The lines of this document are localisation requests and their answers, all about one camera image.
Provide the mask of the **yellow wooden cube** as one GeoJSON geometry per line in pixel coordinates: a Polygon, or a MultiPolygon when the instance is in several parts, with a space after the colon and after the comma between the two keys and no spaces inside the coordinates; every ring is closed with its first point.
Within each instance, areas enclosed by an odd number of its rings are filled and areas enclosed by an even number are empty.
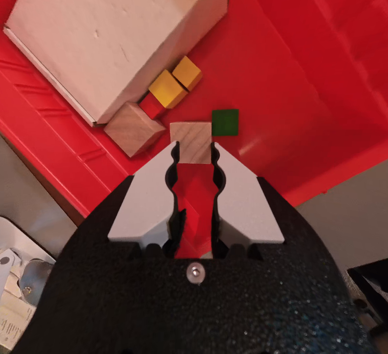
{"type": "Polygon", "coordinates": [[[151,83],[148,90],[165,109],[173,109],[188,94],[188,91],[166,69],[151,83]]]}
{"type": "Polygon", "coordinates": [[[187,56],[184,56],[173,69],[172,75],[189,92],[191,92],[202,79],[201,70],[187,56]]]}

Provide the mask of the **white cardboard box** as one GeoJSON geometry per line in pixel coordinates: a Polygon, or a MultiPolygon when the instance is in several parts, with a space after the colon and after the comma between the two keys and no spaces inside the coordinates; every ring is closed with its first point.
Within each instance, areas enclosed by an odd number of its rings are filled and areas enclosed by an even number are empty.
{"type": "Polygon", "coordinates": [[[137,102],[228,0],[17,0],[3,31],[91,126],[137,102]]]}

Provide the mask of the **plain wooden cube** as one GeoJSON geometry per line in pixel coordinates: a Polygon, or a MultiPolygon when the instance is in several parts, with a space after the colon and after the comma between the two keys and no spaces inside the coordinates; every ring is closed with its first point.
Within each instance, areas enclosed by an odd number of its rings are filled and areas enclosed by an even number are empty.
{"type": "Polygon", "coordinates": [[[179,142],[179,163],[210,164],[211,134],[211,122],[184,121],[170,123],[171,142],[179,142]]]}
{"type": "Polygon", "coordinates": [[[134,157],[154,144],[166,127],[151,119],[136,103],[126,102],[104,127],[104,132],[128,157],[134,157]]]}

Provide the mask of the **green wooden cube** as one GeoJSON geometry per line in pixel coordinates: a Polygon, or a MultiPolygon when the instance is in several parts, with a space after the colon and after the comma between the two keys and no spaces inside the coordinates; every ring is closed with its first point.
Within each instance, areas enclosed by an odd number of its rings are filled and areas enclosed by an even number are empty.
{"type": "Polygon", "coordinates": [[[212,136],[237,136],[239,134],[239,109],[216,109],[211,113],[212,136]]]}

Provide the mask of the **red plastic bin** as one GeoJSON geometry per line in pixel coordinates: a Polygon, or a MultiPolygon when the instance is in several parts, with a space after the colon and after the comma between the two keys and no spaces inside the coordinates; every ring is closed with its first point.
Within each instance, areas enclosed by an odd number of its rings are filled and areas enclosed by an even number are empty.
{"type": "MultiPolygon", "coordinates": [[[[89,125],[3,31],[1,133],[87,216],[167,145],[129,158],[89,125]]],[[[216,137],[297,206],[387,159],[387,0],[228,0],[187,54],[202,71],[162,124],[239,109],[216,137]]]]}

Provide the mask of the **black object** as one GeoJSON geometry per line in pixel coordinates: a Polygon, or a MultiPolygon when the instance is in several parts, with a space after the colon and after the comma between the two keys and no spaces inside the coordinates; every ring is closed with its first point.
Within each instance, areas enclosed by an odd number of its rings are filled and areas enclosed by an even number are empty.
{"type": "Polygon", "coordinates": [[[350,268],[347,273],[381,320],[381,323],[373,327],[369,334],[376,338],[387,333],[388,259],[350,268]]]}

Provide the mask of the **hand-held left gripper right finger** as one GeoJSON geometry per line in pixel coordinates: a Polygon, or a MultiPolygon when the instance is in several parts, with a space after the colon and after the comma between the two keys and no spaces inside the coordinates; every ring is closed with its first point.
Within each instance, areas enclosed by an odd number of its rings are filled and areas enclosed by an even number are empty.
{"type": "Polygon", "coordinates": [[[283,244],[285,238],[258,177],[219,143],[212,143],[216,240],[226,247],[283,244]]]}

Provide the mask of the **red wooden cube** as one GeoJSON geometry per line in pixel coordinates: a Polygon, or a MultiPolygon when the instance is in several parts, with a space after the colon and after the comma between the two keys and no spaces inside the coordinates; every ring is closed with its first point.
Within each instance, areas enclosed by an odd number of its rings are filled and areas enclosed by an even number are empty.
{"type": "Polygon", "coordinates": [[[148,91],[138,105],[152,120],[159,119],[166,112],[166,108],[150,91],[148,91]]]}

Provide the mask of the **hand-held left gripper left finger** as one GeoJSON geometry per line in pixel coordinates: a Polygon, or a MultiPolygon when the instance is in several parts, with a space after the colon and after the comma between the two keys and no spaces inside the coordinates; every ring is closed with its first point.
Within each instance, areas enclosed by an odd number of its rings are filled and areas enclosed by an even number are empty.
{"type": "Polygon", "coordinates": [[[177,249],[185,222],[173,191],[179,160],[180,143],[173,141],[135,172],[109,231],[110,241],[177,249]]]}

